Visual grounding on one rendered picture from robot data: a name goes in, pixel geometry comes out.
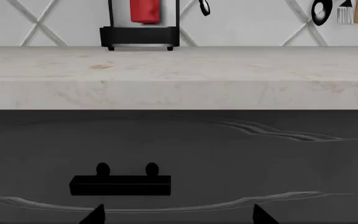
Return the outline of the white marble counter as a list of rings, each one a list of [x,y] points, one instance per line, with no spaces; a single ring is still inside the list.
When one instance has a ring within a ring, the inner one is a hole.
[[[358,110],[358,47],[0,47],[0,110]]]

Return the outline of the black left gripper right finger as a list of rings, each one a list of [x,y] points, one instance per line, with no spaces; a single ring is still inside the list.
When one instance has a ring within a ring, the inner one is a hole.
[[[254,205],[252,213],[253,224],[279,224],[272,216],[270,216],[262,207]]]

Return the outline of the black coffee machine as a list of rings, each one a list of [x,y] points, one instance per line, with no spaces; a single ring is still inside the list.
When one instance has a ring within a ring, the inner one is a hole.
[[[165,47],[172,51],[180,46],[180,1],[175,0],[173,27],[115,27],[112,0],[107,0],[110,26],[100,27],[101,46],[113,51],[115,47]]]

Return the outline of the white slotted spatula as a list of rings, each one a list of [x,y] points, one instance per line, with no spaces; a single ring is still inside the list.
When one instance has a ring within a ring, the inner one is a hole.
[[[337,23],[342,25],[354,23],[354,13],[351,0],[344,0],[337,8]]]

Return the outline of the dark grey cabinet drawer front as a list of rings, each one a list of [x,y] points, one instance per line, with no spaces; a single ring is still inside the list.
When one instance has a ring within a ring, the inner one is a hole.
[[[169,196],[76,196],[76,175],[172,177]],[[358,111],[0,111],[0,224],[358,224]]]

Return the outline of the black hanging spoon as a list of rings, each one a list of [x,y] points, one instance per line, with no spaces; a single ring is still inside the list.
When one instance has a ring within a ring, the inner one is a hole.
[[[209,16],[211,14],[211,9],[207,0],[198,0],[200,4],[200,10],[204,16]]]

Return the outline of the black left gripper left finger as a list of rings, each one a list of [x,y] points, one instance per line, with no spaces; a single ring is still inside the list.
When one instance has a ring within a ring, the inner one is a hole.
[[[104,205],[101,204],[90,212],[79,224],[105,224]]]

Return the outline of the black hanging ladle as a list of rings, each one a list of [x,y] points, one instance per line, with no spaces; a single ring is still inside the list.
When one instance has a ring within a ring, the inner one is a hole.
[[[314,0],[311,18],[316,26],[322,26],[329,19],[333,9],[333,0]]]

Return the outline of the red mug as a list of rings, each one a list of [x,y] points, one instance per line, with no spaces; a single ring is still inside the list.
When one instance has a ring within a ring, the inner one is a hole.
[[[160,0],[130,0],[131,21],[139,24],[160,22]]]

